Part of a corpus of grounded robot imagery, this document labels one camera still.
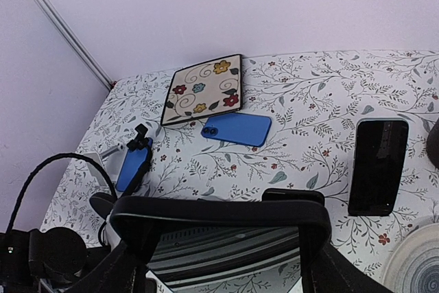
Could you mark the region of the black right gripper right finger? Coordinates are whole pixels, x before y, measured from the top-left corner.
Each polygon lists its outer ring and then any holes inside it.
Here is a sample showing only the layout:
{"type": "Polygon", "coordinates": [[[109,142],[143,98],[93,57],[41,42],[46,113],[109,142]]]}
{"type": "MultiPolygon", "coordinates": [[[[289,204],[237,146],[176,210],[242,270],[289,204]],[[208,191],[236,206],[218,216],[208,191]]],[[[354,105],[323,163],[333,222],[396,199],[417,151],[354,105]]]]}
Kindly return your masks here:
{"type": "Polygon", "coordinates": [[[300,239],[300,267],[303,292],[389,292],[358,270],[329,243],[316,249],[300,239]]]}

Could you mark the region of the black gooseneck round-base phone stand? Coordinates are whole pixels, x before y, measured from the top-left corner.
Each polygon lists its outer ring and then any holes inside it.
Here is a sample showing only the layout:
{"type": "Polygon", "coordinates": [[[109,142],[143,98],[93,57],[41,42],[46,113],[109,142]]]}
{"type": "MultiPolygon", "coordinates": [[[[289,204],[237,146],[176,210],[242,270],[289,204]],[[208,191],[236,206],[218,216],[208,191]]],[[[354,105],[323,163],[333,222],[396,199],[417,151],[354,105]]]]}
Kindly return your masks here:
{"type": "Polygon", "coordinates": [[[139,124],[135,131],[136,137],[126,145],[116,145],[98,154],[97,160],[110,157],[109,178],[115,184],[118,194],[131,196],[140,189],[144,176],[149,172],[152,160],[152,142],[147,136],[148,129],[139,124]]]}

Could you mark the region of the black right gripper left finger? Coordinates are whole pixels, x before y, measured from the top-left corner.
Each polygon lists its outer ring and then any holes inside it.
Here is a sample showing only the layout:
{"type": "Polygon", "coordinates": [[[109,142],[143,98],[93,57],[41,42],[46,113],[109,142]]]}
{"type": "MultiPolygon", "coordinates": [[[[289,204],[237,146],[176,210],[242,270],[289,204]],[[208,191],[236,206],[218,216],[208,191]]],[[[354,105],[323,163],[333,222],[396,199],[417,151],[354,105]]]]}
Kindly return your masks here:
{"type": "Polygon", "coordinates": [[[97,267],[77,282],[77,292],[157,292],[147,266],[121,242],[97,267]]]}

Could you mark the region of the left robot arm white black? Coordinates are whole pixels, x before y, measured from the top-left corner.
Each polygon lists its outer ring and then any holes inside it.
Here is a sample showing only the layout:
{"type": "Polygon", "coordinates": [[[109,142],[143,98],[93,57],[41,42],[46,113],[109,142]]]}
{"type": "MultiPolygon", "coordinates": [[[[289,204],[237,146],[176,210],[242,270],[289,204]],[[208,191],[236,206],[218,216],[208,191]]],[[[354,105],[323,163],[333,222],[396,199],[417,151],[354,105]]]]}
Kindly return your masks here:
{"type": "Polygon", "coordinates": [[[43,233],[11,230],[1,234],[1,287],[5,292],[35,292],[41,279],[69,287],[110,254],[109,246],[88,248],[75,231],[56,227],[43,233]]]}

